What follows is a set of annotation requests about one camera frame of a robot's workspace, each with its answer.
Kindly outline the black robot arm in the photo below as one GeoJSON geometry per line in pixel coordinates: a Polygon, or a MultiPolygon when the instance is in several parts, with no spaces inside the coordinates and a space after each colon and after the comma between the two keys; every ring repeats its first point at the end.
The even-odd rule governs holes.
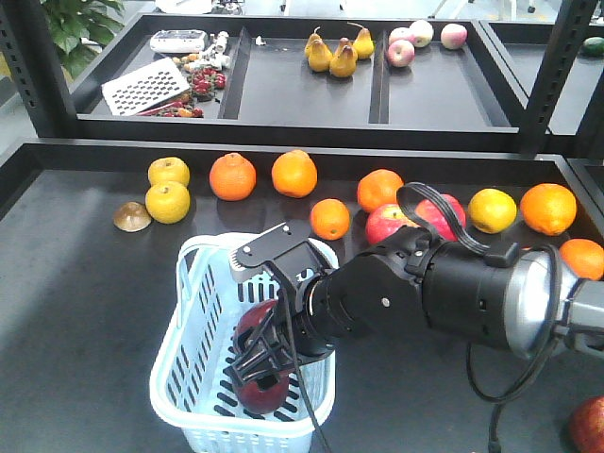
{"type": "Polygon", "coordinates": [[[237,385],[269,385],[328,356],[338,338],[393,335],[419,321],[527,360],[562,348],[603,353],[603,285],[577,277],[554,248],[474,252],[404,226],[335,266],[309,234],[283,223],[231,253],[236,279],[267,273],[279,287],[262,320],[237,328],[227,370],[237,385]]]}

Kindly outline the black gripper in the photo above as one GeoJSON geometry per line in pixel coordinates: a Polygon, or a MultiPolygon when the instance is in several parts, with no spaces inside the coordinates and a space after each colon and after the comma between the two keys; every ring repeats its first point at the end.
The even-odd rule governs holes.
{"type": "Polygon", "coordinates": [[[328,336],[312,325],[318,310],[311,306],[311,291],[336,270],[328,263],[300,264],[283,273],[273,263],[245,267],[232,263],[238,281],[267,273],[279,285],[277,298],[248,310],[233,334],[233,382],[280,382],[300,367],[329,358],[334,351],[328,336]]]}

